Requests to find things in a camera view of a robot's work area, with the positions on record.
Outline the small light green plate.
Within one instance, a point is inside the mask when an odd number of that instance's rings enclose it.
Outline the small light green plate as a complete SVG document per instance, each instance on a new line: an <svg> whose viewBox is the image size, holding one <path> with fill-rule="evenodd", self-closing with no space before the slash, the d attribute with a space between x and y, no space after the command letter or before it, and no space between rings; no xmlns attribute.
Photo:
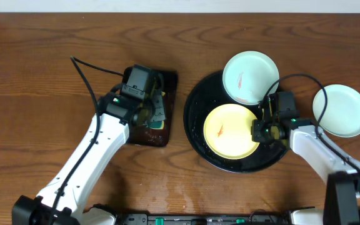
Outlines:
<svg viewBox="0 0 360 225"><path fill-rule="evenodd" d="M360 134L360 94L349 86L332 84L320 90L312 102L316 119L323 109L320 126L327 132L342 138Z"/></svg>

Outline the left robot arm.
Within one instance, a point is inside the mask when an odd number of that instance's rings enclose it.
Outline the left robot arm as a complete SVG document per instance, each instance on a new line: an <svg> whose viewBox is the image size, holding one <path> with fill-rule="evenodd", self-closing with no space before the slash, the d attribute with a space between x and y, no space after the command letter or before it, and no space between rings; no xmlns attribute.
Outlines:
<svg viewBox="0 0 360 225"><path fill-rule="evenodd" d="M90 193L132 128L165 119L164 71L134 65L124 82L93 99L96 110L87 133L55 178L35 198L20 196L13 224L115 224L113 213L86 209Z"/></svg>

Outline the green scrubbing sponge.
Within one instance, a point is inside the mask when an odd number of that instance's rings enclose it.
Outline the green scrubbing sponge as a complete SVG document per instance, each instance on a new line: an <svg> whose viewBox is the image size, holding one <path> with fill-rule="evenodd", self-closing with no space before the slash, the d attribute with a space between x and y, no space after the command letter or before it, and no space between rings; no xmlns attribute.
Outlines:
<svg viewBox="0 0 360 225"><path fill-rule="evenodd" d="M164 129L164 121L150 121L147 124L149 129L162 130Z"/></svg>

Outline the yellow plate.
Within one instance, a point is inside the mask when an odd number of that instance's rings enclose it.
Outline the yellow plate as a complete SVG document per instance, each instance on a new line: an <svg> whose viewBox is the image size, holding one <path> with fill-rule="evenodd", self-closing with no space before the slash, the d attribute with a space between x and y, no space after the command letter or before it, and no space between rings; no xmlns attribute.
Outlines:
<svg viewBox="0 0 360 225"><path fill-rule="evenodd" d="M242 159L259 146L252 140L251 126L256 116L238 104L213 109L204 122L203 134L209 148L225 159Z"/></svg>

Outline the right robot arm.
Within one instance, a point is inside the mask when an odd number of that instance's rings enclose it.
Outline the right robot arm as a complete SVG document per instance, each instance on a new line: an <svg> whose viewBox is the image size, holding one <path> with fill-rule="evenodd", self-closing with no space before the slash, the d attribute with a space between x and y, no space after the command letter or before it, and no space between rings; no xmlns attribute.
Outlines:
<svg viewBox="0 0 360 225"><path fill-rule="evenodd" d="M252 140L280 144L301 156L326 184L324 209L297 209L291 224L360 224L360 162L332 142L317 122L303 119L291 92L275 92L258 103L262 118Z"/></svg>

